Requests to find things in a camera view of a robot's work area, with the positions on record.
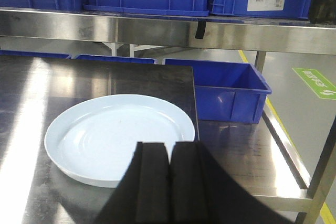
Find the epoxy floor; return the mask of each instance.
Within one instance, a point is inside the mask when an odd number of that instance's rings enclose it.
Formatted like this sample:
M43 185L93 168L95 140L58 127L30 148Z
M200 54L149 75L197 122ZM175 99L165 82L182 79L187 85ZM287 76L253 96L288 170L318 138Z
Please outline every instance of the epoxy floor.
M0 37L0 47L5 50L58 52L94 55L110 55L110 49L101 43L84 41L47 40ZM254 62L255 52L244 51L249 62ZM119 56L127 56L127 46L118 49ZM138 57L202 59L242 62L235 50L160 48L138 51ZM329 81L336 84L336 57L308 54L283 54L268 52L263 75L272 88L269 96L280 119L292 138L303 162L312 176L329 129L336 115L336 100L318 98L292 70L293 67L319 70ZM336 216L336 182L327 197L327 204ZM293 213L283 213L295 219Z

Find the white plate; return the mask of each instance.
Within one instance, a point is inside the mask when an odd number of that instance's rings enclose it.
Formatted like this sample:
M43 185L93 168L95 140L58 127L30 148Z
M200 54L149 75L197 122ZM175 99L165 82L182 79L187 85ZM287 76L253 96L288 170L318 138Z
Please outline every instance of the white plate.
M179 107L154 97L117 94L79 103L59 115L45 135L51 160L85 184L116 187L137 142L193 141L194 125Z

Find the black tape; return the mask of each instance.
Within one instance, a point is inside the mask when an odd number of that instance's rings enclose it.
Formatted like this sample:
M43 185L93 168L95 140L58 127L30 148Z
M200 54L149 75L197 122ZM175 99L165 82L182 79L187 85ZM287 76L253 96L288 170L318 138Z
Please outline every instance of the black tape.
M197 31L195 39L203 39L205 33L206 21L199 21L197 25Z

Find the plate rim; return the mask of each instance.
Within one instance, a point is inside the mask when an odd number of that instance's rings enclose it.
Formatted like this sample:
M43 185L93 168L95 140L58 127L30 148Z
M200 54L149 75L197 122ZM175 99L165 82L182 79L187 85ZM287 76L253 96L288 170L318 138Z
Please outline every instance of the plate rim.
M92 99L88 99L86 101L83 101L83 102L80 102L80 103L77 103L69 108L67 108L66 110L64 110L63 112L61 112L56 118L53 119L53 121L49 124L47 130L46 130L46 133L44 135L44 149L48 155L48 157L51 159L51 161L63 172L65 173L67 176L71 177L72 179L76 180L76 181L79 181L81 183L84 183L84 184L87 184L87 185L92 185L91 184L88 184L88 183L85 183L83 181L80 181L80 180L77 180L75 178L73 178L73 176L76 176L78 178L82 178L82 179L85 179L85 180L91 180L91 181L94 181L94 182L102 182L102 183L108 183L108 182L111 182L111 183L115 183L115 182L119 182L121 180L110 180L110 179L96 179L96 178L92 178L92 177L88 177L88 176L83 176L83 175L80 175L78 173L75 173L75 172L72 172L70 171L69 169L67 168L64 168L62 165L59 165L58 162L55 161L55 159L52 157L52 155L50 154L48 148L47 148L47 136L50 134L50 129L52 129L52 126L54 124L55 121L59 120L59 118L65 114L66 112L68 112L69 110L72 110L74 107L78 107L78 106L83 106L83 104L87 103L87 102L91 102L92 100L99 100L99 99L107 99L108 97L122 97L122 96L128 96L128 97L147 97L149 99L155 99L155 100L160 100L160 102L164 102L166 104L169 104L170 106L173 106L175 107L177 110L181 111L182 114L185 115L185 117L187 118L187 120L189 121L190 123L190 126L192 126L191 128L193 129L192 130L192 138L194 141L195 140L195 125L193 123L193 121L191 120L191 118L189 117L189 115L184 111L182 110L180 107L178 107L177 105L175 105L174 103L172 102L169 102L167 100L164 100L164 99L161 99L161 98L158 98L158 97L153 97L153 96L150 96L150 95L142 95L142 94L111 94L111 95L104 95L102 97L96 97L96 98L92 98Z

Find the stainless steel table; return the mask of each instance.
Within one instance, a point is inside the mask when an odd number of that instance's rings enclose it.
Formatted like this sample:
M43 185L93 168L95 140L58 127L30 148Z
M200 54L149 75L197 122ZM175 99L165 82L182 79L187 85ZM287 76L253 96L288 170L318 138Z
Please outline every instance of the stainless steel table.
M258 51L255 65L260 71L267 51L336 54L335 26L283 19L166 17L0 8L0 36L255 50ZM203 137L215 138L217 145L208 142L213 155L249 192L274 209L300 212L297 223L315 222L336 175L336 123L312 178L268 104L264 108L263 120L257 126L216 122L201 122L200 125ZM223 136L240 138L240 141L223 144ZM261 164L265 162L274 165L264 167ZM281 189L282 180L277 178L284 169L290 170L291 175L281 176L294 180L287 180L292 183Z
M63 174L45 152L44 134L67 108L122 93L176 104L197 135L191 67L0 57L0 223L92 222L113 189Z

